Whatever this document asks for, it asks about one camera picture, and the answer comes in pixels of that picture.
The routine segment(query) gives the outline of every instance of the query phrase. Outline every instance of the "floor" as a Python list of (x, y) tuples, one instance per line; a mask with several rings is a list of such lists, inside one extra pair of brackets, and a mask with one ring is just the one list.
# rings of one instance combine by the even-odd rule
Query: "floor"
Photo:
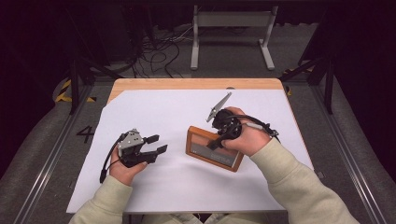
[[(226, 28), (201, 31), (200, 61), (196, 71), (190, 70), (191, 36), (186, 35), (177, 46), (170, 44), (161, 52), (146, 53), (148, 62), (141, 59), (121, 75), (138, 78), (280, 77), (284, 70), (297, 66), (316, 27), (315, 24), (301, 24), (274, 28), (269, 43), (276, 66), (274, 71), (265, 67), (258, 46), (258, 38), (263, 35), (260, 29)], [(115, 63), (109, 68), (121, 66)], [(1, 223), (67, 223), (71, 218), (65, 210), (90, 150), (90, 134), (98, 125), (114, 82), (109, 77), (96, 76), (94, 85), (81, 86), (80, 93), (96, 101), (83, 100), (73, 116), (69, 116), (70, 102), (56, 103), (23, 142), (0, 181), (3, 192), (0, 196)], [(297, 76), (284, 86), (290, 88), (290, 105), (315, 172), (324, 185), (340, 195), (360, 223), (392, 223), (396, 220), (395, 183), (378, 162), (341, 87), (335, 80), (333, 115), (329, 115), (322, 103), (323, 84), (309, 86), (305, 77), (304, 74)], [(63, 84), (61, 82), (54, 90), (54, 99)], [(139, 218), (125, 216), (124, 222), (138, 223)], [(269, 218), (271, 223), (288, 223), (286, 212), (270, 213)]]

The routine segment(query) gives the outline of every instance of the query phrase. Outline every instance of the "gray carpet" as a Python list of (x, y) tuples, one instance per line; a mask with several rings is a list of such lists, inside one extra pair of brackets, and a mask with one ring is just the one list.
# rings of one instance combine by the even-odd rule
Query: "gray carpet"
[[(178, 43), (179, 55), (168, 65), (168, 71), (174, 77), (279, 77), (281, 73), (297, 66), (310, 36), (316, 25), (300, 25), (275, 27), (269, 44), (269, 50), (276, 69), (268, 71), (263, 61), (258, 38), (262, 31), (246, 29), (242, 34), (235, 34), (229, 29), (215, 29), (201, 32), (200, 61), (197, 71), (190, 70), (191, 42), (185, 40)], [(151, 64), (141, 61), (135, 69), (141, 77), (168, 77), (164, 66), (175, 55), (177, 48), (169, 47), (164, 51), (166, 61)], [(153, 59), (160, 61), (161, 55)], [(125, 77), (133, 77), (132, 69), (122, 73)], [(309, 155), (316, 172), (321, 172), (324, 185), (337, 192), (345, 201), (351, 214), (360, 223), (373, 223), (361, 196), (357, 192), (355, 183), (340, 154), (339, 146), (326, 121), (326, 114), (321, 110), (321, 104), (315, 97), (312, 87), (302, 82), (304, 76), (298, 76), (293, 81), (285, 83), (291, 88), (290, 105), (300, 127)], [(112, 82), (106, 77), (99, 77), (92, 91), (91, 97), (97, 97), (95, 103), (84, 103), (77, 120), (65, 140), (57, 164), (49, 177), (39, 199), (28, 216), (28, 223), (67, 223), (71, 215), (65, 210), (73, 193), (79, 170), (90, 149), (92, 137), (84, 143), (85, 136), (77, 135), (87, 126), (94, 132), (111, 91)], [(12, 223), (17, 217), (26, 197), (47, 157), (56, 144), (58, 135), (69, 118), (70, 103), (57, 103), (19, 148), (18, 154), (9, 166), (7, 173), (0, 181), (0, 223)], [(353, 116), (351, 109), (338, 85), (334, 86), (333, 104), (337, 124), (345, 137), (350, 150), (376, 199), (378, 206), (388, 223), (396, 220), (396, 188), (389, 178), (374, 152), (370, 148), (359, 123)], [(138, 223), (140, 216), (132, 216), (132, 223)], [(270, 213), (271, 223), (288, 223), (286, 212)]]

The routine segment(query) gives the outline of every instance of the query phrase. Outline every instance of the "number 4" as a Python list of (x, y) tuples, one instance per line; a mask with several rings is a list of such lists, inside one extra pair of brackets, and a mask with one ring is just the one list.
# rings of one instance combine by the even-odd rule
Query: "number 4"
[(87, 127), (85, 127), (85, 129), (79, 131), (79, 132), (77, 133), (77, 135), (83, 135), (83, 136), (85, 136), (85, 141), (84, 141), (84, 143), (87, 143), (87, 142), (88, 142), (88, 139), (90, 138), (90, 136), (95, 134), (95, 133), (91, 133), (91, 130), (92, 130), (92, 127), (91, 127), (90, 125), (88, 125)]

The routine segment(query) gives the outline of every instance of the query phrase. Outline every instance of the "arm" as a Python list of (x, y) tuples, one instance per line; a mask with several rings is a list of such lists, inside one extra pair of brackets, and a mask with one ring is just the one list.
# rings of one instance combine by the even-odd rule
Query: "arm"
[(111, 154), (110, 175), (73, 215), (70, 223), (122, 223), (122, 213), (132, 193), (130, 186), (134, 176), (144, 170), (146, 162), (127, 168), (119, 160), (117, 149)]
[[(244, 114), (238, 108), (227, 109)], [(358, 223), (334, 191), (267, 133), (244, 125), (238, 138), (221, 143), (241, 151), (257, 164), (271, 194), (288, 210), (290, 223)]]

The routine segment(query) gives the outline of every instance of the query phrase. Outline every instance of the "person's left hand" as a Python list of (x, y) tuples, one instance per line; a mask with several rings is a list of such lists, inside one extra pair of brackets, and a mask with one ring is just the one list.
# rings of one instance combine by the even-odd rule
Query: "person's left hand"
[(114, 164), (110, 166), (109, 173), (114, 178), (118, 179), (122, 184), (130, 186), (132, 181), (134, 180), (134, 176), (144, 170), (148, 166), (148, 164), (144, 161), (137, 164), (136, 166), (128, 168), (124, 166), (121, 161), (119, 161), (120, 157), (118, 152), (119, 151), (117, 147), (114, 147), (113, 152), (111, 153), (110, 161), (110, 164), (113, 162)]

